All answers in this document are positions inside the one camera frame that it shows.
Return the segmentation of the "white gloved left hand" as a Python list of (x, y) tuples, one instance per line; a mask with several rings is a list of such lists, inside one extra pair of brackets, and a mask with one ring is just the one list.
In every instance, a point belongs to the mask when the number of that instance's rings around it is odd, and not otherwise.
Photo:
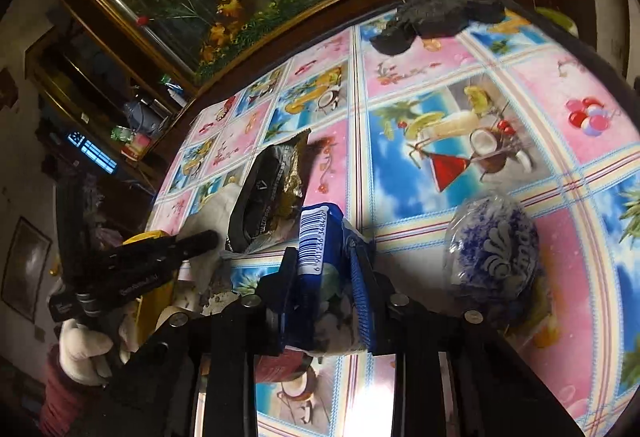
[(84, 386), (99, 386), (106, 383), (112, 371), (105, 355), (116, 349), (118, 358), (126, 363), (139, 349), (136, 319), (138, 303), (132, 301), (124, 307), (124, 318), (117, 332), (116, 341), (107, 334), (93, 331), (74, 319), (62, 323), (60, 339), (60, 366), (75, 383)]

